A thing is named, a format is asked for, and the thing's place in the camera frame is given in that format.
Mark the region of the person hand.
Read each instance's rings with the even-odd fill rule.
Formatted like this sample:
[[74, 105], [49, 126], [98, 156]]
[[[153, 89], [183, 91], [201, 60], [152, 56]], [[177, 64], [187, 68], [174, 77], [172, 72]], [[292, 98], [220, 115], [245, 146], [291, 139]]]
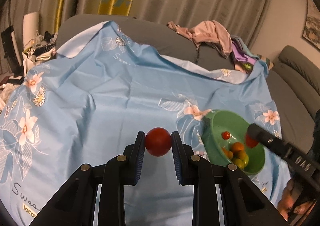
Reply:
[[302, 185], [292, 178], [277, 204], [277, 210], [289, 225], [302, 225], [316, 204], [315, 198], [303, 197], [302, 192]]

